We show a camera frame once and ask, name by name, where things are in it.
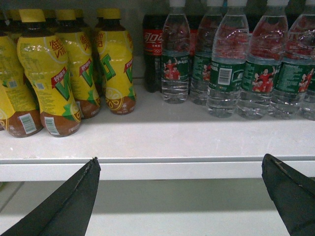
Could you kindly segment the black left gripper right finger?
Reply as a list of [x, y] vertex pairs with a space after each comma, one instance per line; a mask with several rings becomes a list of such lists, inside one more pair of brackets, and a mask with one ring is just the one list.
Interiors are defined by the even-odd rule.
[[266, 154], [262, 178], [288, 233], [315, 234], [315, 181], [276, 157]]

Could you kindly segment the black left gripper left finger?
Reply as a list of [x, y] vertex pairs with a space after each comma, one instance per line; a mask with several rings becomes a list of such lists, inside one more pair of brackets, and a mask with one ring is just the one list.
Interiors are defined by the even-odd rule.
[[84, 236], [98, 191], [97, 157], [80, 168], [56, 191], [3, 236]]

